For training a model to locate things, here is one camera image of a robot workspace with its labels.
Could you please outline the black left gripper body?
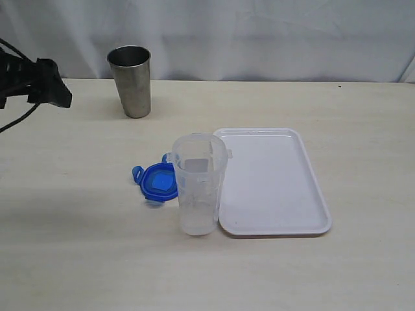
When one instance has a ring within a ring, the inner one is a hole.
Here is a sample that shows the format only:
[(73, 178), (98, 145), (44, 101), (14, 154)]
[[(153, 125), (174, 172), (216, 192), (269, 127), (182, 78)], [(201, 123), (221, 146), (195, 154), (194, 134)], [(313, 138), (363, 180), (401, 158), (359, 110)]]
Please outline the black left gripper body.
[(37, 81), (36, 62), (12, 45), (1, 45), (1, 109), (8, 97), (27, 95), (27, 102), (37, 104), (33, 85)]

